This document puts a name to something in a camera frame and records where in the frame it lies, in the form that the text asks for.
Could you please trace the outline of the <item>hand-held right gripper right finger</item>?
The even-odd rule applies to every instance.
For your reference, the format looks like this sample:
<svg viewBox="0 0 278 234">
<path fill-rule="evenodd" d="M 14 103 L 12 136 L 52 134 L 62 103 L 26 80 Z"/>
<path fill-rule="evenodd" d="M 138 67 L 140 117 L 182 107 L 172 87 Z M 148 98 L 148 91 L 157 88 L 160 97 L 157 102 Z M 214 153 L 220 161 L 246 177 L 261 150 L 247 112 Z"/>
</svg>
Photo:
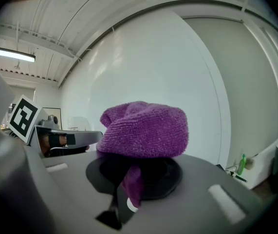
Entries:
<svg viewBox="0 0 278 234">
<path fill-rule="evenodd" d="M 244 234 L 267 208 L 253 191 L 196 157 L 175 158 L 183 171 L 166 198 L 144 201 L 123 234 Z"/>
</svg>

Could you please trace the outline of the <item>person's left hand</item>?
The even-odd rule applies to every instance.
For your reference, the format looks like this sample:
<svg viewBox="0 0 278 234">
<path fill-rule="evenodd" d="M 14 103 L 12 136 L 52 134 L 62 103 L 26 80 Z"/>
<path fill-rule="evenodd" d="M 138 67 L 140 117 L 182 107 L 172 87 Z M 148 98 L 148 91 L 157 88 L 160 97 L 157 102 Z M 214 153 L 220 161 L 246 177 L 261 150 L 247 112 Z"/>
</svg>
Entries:
<svg viewBox="0 0 278 234">
<path fill-rule="evenodd" d="M 42 154 L 47 157 L 52 148 L 64 147 L 67 145 L 66 135 L 47 134 L 39 138 L 39 145 Z"/>
</svg>

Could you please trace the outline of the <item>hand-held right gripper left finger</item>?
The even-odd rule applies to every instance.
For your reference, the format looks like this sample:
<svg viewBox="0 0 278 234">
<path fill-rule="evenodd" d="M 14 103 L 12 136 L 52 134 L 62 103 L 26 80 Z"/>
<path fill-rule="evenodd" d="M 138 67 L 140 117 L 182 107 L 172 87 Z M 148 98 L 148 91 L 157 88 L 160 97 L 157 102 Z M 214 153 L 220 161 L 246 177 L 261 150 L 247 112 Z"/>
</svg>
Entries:
<svg viewBox="0 0 278 234">
<path fill-rule="evenodd" d="M 108 209 L 111 196 L 98 193 L 86 177 L 95 152 L 41 158 L 25 148 L 36 188 L 53 218 L 56 234 L 116 234 L 95 218 Z"/>
</svg>

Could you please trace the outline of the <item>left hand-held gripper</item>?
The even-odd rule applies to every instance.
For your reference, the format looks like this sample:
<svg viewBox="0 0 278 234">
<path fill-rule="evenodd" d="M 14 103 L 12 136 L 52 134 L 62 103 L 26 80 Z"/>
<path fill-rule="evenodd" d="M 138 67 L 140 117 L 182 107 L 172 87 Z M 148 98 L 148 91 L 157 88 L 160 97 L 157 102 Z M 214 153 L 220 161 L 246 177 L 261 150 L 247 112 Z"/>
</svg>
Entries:
<svg viewBox="0 0 278 234">
<path fill-rule="evenodd" d="M 58 118 L 35 105 L 28 97 L 22 95 L 10 115 L 8 126 L 13 134 L 21 139 L 27 146 L 32 147 L 40 157 L 45 157 L 39 145 L 39 138 L 47 134 L 66 135 L 61 133 Z M 103 137 L 100 131 L 68 131 L 67 145 L 52 148 L 50 155 L 69 156 L 76 154 L 76 149 L 68 149 L 67 146 L 89 146 L 99 142 Z"/>
</svg>

